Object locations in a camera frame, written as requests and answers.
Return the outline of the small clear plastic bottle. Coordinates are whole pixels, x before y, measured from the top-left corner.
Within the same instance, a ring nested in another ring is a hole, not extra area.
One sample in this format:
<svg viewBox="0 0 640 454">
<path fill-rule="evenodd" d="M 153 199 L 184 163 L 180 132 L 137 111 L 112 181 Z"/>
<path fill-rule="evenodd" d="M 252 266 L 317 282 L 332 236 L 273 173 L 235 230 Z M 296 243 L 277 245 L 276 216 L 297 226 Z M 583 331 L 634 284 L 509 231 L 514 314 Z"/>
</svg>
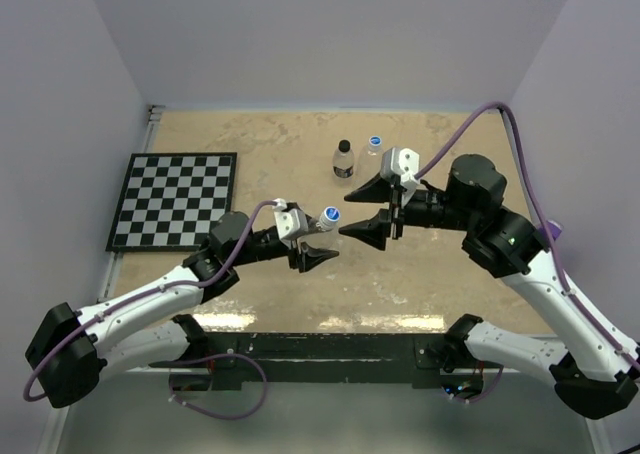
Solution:
<svg viewBox="0 0 640 454">
<path fill-rule="evenodd" d="M 332 160 L 332 168 L 334 175 L 339 179 L 350 179 L 354 174 L 355 156 L 351 150 L 349 152 L 340 152 L 337 149 L 334 152 Z"/>
</svg>

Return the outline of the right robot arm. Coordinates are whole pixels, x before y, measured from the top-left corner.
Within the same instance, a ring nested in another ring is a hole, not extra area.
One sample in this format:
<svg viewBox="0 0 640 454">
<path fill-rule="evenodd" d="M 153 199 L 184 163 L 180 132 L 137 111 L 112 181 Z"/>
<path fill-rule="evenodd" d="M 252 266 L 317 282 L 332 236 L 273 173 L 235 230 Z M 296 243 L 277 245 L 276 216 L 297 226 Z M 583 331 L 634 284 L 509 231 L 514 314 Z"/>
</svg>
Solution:
<svg viewBox="0 0 640 454">
<path fill-rule="evenodd" d="M 639 392 L 639 344 L 622 333 L 555 267 L 549 240 L 526 217 L 504 207 L 506 178 L 479 154 L 454 159 L 444 189 L 413 181 L 415 152 L 386 152 L 380 172 L 345 195 L 376 203 L 378 213 L 340 228 L 344 236 L 385 250 L 405 227 L 464 233 L 462 249 L 493 278 L 519 294 L 558 339 L 543 341 L 465 314 L 444 335 L 443 370 L 484 362 L 514 369 L 550 386 L 588 419 L 627 408 Z"/>
</svg>

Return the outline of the black bottle cap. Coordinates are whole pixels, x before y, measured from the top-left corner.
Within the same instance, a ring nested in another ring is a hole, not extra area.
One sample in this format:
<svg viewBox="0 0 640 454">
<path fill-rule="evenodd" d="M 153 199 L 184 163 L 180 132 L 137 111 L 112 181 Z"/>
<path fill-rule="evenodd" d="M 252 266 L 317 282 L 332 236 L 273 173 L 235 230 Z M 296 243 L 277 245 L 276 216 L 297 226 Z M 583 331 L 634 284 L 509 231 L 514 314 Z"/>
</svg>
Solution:
<svg viewBox="0 0 640 454">
<path fill-rule="evenodd" d="M 343 139 L 339 142 L 338 149 L 343 153 L 349 152 L 351 150 L 351 144 L 348 140 Z"/>
</svg>

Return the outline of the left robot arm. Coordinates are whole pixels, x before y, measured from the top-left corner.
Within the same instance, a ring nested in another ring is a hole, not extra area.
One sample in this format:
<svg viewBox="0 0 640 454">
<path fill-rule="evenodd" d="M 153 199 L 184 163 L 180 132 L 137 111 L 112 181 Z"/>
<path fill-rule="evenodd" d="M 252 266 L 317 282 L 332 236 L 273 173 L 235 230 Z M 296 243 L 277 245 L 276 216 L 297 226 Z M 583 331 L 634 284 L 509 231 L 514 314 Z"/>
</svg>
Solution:
<svg viewBox="0 0 640 454">
<path fill-rule="evenodd" d="M 338 208 L 327 207 L 312 217 L 281 199 L 258 206 L 271 208 L 273 226 L 256 231 L 254 214 L 228 212 L 194 253 L 149 284 L 77 310 L 68 303 L 49 309 L 25 352 L 32 372 L 24 400 L 46 399 L 63 408 L 131 368 L 158 362 L 196 366 L 206 357 L 207 337 L 183 312 L 237 284 L 236 267 L 284 258 L 290 268 L 305 273 L 337 257 L 337 251 L 314 248 L 304 239 L 335 233 Z"/>
</svg>

